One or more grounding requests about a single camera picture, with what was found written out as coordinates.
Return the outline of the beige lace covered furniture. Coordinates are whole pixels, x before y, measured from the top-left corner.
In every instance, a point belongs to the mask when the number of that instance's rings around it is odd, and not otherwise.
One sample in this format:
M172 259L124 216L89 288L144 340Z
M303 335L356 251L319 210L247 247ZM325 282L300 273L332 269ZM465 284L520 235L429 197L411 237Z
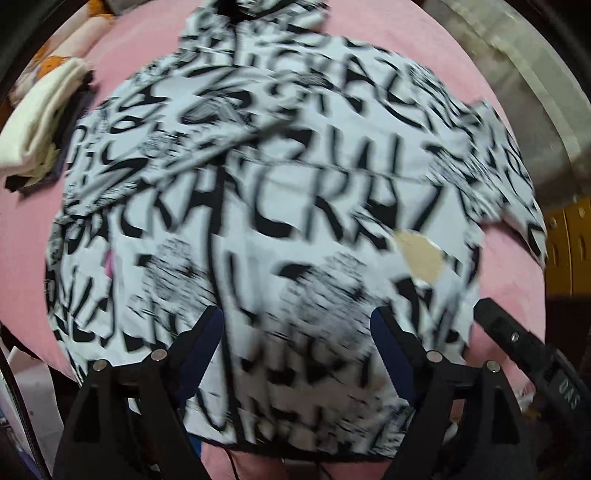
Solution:
M541 205L590 191L590 100L553 46L506 1L428 1L500 101Z

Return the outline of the dark folded garment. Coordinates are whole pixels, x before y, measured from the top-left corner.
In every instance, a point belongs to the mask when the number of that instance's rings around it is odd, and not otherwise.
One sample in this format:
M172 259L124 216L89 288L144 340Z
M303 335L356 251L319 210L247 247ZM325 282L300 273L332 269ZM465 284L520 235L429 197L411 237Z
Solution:
M54 115L50 130L52 137L43 161L30 172L8 176L4 184L6 190L28 197L59 180L76 122L88 111L94 100L93 80L93 73L87 73L82 84Z

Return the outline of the cream folded garment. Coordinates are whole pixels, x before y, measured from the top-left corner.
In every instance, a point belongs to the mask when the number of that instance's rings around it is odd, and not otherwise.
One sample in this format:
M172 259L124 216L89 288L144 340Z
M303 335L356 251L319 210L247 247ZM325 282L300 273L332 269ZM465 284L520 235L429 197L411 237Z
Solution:
M1 131L1 175L32 171L45 158L54 115L82 84L90 68L71 58L45 75L26 94Z

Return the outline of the pink bear print quilt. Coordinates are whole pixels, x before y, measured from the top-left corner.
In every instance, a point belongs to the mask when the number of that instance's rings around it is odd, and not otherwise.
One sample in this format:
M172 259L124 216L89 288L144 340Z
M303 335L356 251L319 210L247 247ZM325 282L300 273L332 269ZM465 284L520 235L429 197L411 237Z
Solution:
M8 98L16 107L33 85L70 58L84 58L115 22L103 1L88 1L42 45L12 86Z

